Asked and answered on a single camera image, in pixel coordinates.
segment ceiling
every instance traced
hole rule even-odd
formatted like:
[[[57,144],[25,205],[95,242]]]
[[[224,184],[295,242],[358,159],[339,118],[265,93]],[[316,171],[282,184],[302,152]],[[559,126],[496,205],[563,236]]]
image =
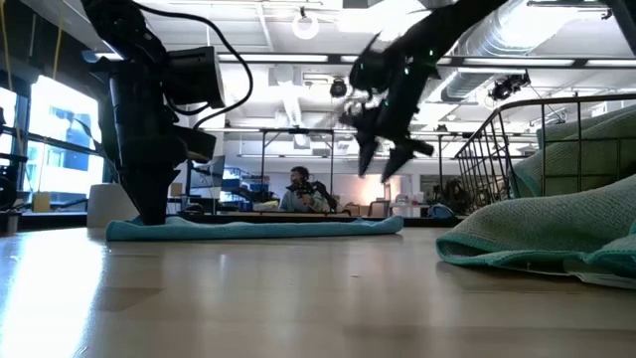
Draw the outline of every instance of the ceiling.
[[[51,0],[22,0],[49,21],[58,23],[61,5]],[[171,12],[183,12],[207,16],[219,26],[228,41],[240,53],[311,53],[311,54],[358,54],[367,45],[373,34],[388,27],[388,37],[403,30],[423,15],[404,15],[422,9],[416,0],[384,0],[370,9],[343,9],[342,0],[304,1],[207,1],[207,0],[138,0],[149,7]],[[319,30],[311,40],[302,40],[294,35],[292,22],[299,14],[300,4],[306,13],[318,19]],[[80,0],[64,0],[65,30],[96,52],[107,52],[108,47],[97,37],[85,19]],[[633,57],[615,20],[601,20],[602,11],[579,12],[574,20],[566,23],[556,34],[535,48],[530,55],[541,57]],[[146,14],[151,30],[163,41],[168,50],[182,50],[212,45],[219,52],[227,50],[219,38],[204,25],[186,21],[161,18]],[[308,27],[300,23],[301,28]],[[533,32],[531,24],[524,31]],[[283,99],[289,95],[285,89],[271,86],[269,71],[272,66],[254,65],[255,88],[249,102],[228,115],[233,125],[258,126],[267,118],[273,119],[277,112],[284,111]],[[347,66],[297,66],[301,73],[325,74],[330,77],[345,77]],[[246,76],[239,65],[222,64],[222,76],[229,102],[244,96],[247,90]],[[532,70],[532,88],[523,89],[513,99],[537,98],[539,96],[572,96],[576,90],[581,95],[636,89],[636,71],[592,71],[592,70]],[[299,86],[294,90],[301,110],[329,112],[336,101],[329,96],[329,85]],[[492,111],[477,104],[483,91],[475,91],[465,102],[446,107],[431,105],[417,116],[415,122],[432,128],[447,114],[455,120],[449,125],[453,130],[470,131]],[[506,122],[515,129],[526,130],[530,120],[539,113],[537,108],[511,110]]]

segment security camera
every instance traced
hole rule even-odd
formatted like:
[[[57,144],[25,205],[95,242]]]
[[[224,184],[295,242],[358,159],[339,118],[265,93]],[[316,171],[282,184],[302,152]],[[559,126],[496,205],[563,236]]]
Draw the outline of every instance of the security camera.
[[[341,98],[347,94],[347,85],[343,79],[334,79],[331,89],[329,90],[331,97]]]

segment wire cage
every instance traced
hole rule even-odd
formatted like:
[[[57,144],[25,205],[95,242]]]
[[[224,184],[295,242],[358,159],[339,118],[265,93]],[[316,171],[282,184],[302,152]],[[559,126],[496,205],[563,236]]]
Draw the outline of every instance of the wire cage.
[[[531,156],[537,156],[535,159],[541,162],[539,169],[541,185],[533,195],[536,197],[552,195],[554,193],[551,191],[553,180],[570,180],[573,188],[571,192],[581,192],[588,189],[584,185],[584,181],[588,178],[603,177],[607,180],[619,180],[623,175],[629,174],[624,172],[621,158],[625,142],[634,140],[636,137],[623,135],[586,137],[583,135],[583,123],[586,119],[582,115],[582,106],[619,102],[623,107],[626,101],[635,99],[636,93],[544,98],[510,102],[495,109],[454,156],[454,159],[459,163],[461,182],[470,196],[469,211],[466,214],[499,201],[521,197],[518,190],[521,183],[519,183],[520,179],[515,171],[516,165]],[[551,139],[546,135],[547,127],[552,125],[551,122],[555,119],[554,114],[558,112],[558,110],[553,110],[553,106],[561,107],[559,110],[565,107],[575,109],[575,118],[570,118],[571,120],[567,122],[574,125],[574,135],[556,139]],[[531,125],[536,123],[537,126],[540,126],[538,133],[507,132],[504,113],[524,110],[529,107],[534,107],[540,112],[540,116],[531,122]],[[560,117],[559,120],[559,124],[565,122]],[[513,149],[514,143],[520,141],[525,141],[526,145],[529,141],[535,141],[536,143],[533,145],[535,152],[520,152]],[[604,143],[604,145],[612,143],[615,153],[608,156],[606,161],[612,161],[615,165],[612,163],[608,167],[609,170],[593,173],[587,173],[583,170],[583,156],[586,153],[583,145],[591,142]],[[557,143],[569,143],[575,151],[576,154],[570,158],[575,160],[575,163],[568,163],[575,169],[563,173],[549,166],[551,154],[546,148]]]

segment folded towel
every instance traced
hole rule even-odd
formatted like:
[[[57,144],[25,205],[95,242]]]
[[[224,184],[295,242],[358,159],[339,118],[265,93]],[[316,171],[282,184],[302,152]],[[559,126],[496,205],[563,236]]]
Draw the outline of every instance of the folded towel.
[[[165,225],[143,226],[138,221],[113,221],[106,228],[107,241],[188,241],[224,239],[278,239],[395,234],[403,228],[402,217],[380,222],[311,224],[231,223],[204,225],[179,217],[166,219]]]
[[[636,106],[630,106],[582,122],[583,138],[626,138],[636,137]],[[577,139],[575,123],[566,123],[547,128],[548,139]],[[621,140],[621,155],[617,154],[617,140],[589,141],[582,143],[583,175],[597,175],[582,178],[582,190],[600,188],[616,181],[621,176],[634,173],[636,167],[636,140]],[[576,178],[578,168],[578,143],[554,143],[546,149],[515,165],[516,180],[512,180],[516,198],[538,197],[543,192],[543,156],[546,154],[546,172],[551,175],[569,175],[568,178],[548,178],[547,195],[560,195],[578,191]]]
[[[436,246],[451,264],[569,274],[636,288],[635,219],[636,175],[582,193],[487,206]]]

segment towel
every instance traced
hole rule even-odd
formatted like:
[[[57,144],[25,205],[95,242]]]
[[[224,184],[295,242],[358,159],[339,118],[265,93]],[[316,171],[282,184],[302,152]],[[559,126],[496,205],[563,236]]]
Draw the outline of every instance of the towel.
[[[451,264],[636,288],[635,219],[636,175],[582,193],[487,206],[437,239],[436,247]]]
[[[636,137],[636,106],[626,107],[581,122],[583,138]],[[541,142],[543,133],[538,131]],[[546,130],[548,140],[577,139],[576,123],[550,126]],[[621,156],[617,154],[617,140],[582,142],[583,175],[582,190],[600,188],[621,177],[634,174],[636,168],[636,140],[621,140]],[[578,143],[554,143],[539,150],[535,155],[516,164],[516,180],[512,180],[516,198],[539,197],[543,193],[543,157],[546,155],[546,172],[551,175],[571,175],[569,178],[548,178],[547,195],[560,195],[578,191],[576,173],[578,169]]]
[[[113,221],[106,228],[106,240],[117,241],[201,241],[225,239],[315,238],[359,235],[389,235],[404,226],[402,217],[380,222],[359,219],[352,223],[310,224],[195,224],[179,217],[169,217],[165,225],[143,226],[138,220]]]

